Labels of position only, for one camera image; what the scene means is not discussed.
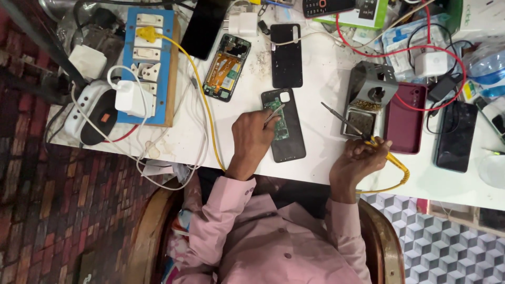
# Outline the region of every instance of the person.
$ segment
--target person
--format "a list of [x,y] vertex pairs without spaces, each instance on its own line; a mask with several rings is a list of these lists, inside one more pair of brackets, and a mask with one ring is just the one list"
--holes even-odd
[[233,158],[193,212],[187,257],[173,283],[370,283],[355,191],[384,167],[392,142],[377,137],[377,150],[362,140],[345,143],[329,174],[324,228],[299,203],[279,208],[268,194],[252,197],[253,174],[279,120],[264,127],[271,113],[244,113],[233,124]]

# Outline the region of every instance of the black trousers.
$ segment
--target black trousers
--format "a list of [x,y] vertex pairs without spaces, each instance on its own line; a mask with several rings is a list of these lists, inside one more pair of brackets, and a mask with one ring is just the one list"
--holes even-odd
[[[201,186],[201,201],[206,204],[214,186],[214,182],[224,172],[220,169],[201,167],[198,169],[198,177]],[[288,206],[291,203],[299,203],[314,218],[324,219],[325,205],[330,197],[331,189],[328,185],[290,180],[276,193],[271,194],[277,209]]]

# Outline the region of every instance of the pink shirt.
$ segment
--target pink shirt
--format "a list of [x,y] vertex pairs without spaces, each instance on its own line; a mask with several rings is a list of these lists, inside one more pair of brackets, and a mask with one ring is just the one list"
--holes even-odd
[[[197,178],[188,186],[199,191]],[[298,203],[251,197],[256,181],[219,177],[195,211],[189,256],[174,283],[371,283],[357,204],[328,200],[324,220]]]

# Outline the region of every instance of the shirt cuff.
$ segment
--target shirt cuff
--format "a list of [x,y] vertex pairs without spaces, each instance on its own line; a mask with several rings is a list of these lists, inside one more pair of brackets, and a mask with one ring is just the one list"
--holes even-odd
[[255,186],[256,180],[254,178],[240,181],[220,176],[212,187],[207,204],[219,208],[221,212],[230,211],[237,207],[243,210],[251,198]]
[[337,236],[361,236],[358,204],[345,204],[328,199],[326,210],[330,215],[333,231]]

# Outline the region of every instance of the white table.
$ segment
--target white table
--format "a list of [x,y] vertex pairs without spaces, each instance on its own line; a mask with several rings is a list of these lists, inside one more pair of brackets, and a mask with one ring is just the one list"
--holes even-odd
[[[272,24],[271,17],[265,14],[267,24]],[[302,35],[309,33],[308,28],[302,28]],[[233,156],[233,137],[231,125],[243,112],[260,110],[262,108],[260,94],[273,90],[271,74],[270,46],[260,35],[245,38],[252,42],[252,49],[244,65],[233,98],[229,103],[207,98],[216,129],[218,151],[221,161],[227,167]],[[323,35],[313,35],[302,40],[302,62],[304,85],[295,88],[294,97],[298,108],[301,129],[304,136],[307,156],[303,159],[277,164],[274,162],[271,150],[258,167],[256,173],[267,176],[289,178],[328,184],[328,173],[331,165],[341,154],[347,137],[340,135],[340,121],[331,115],[321,104],[323,101],[337,111],[343,112],[344,101],[350,70],[363,57],[354,54],[350,49],[344,49],[333,44],[333,40]],[[207,74],[210,61],[217,44],[211,52],[210,59],[202,62],[199,68],[203,80]],[[179,104],[183,89],[188,84],[186,66],[188,61],[183,54],[179,56],[179,73],[177,79],[177,101]],[[180,110],[176,114],[174,127],[156,144],[148,157],[152,159],[178,163],[195,164],[198,152],[204,138],[201,129],[191,115],[191,103],[195,104],[199,92],[188,92]],[[50,116],[59,107],[53,106]],[[61,116],[55,125],[61,123]],[[430,121],[432,129],[437,128],[437,119]],[[119,138],[131,129],[129,124],[117,124],[110,137]],[[146,126],[141,133],[142,147],[148,141],[157,139],[164,128]],[[141,153],[141,147],[136,141],[137,131],[127,139],[118,143],[125,151],[134,156]],[[417,155],[396,156],[410,169],[409,182],[388,193],[409,197],[431,199],[442,202],[505,210],[505,191],[486,185],[478,176],[480,161],[490,154],[482,148],[505,151],[505,146],[479,114],[472,145],[470,165],[465,174],[437,168],[433,163],[436,136],[424,128],[421,150]],[[54,141],[56,144],[78,146],[61,132]],[[110,144],[99,144],[88,149],[117,153]],[[212,141],[205,157],[204,166],[219,168],[214,156]],[[395,166],[388,163],[386,167],[365,178],[358,188],[362,190],[380,190],[397,184],[403,174]]]

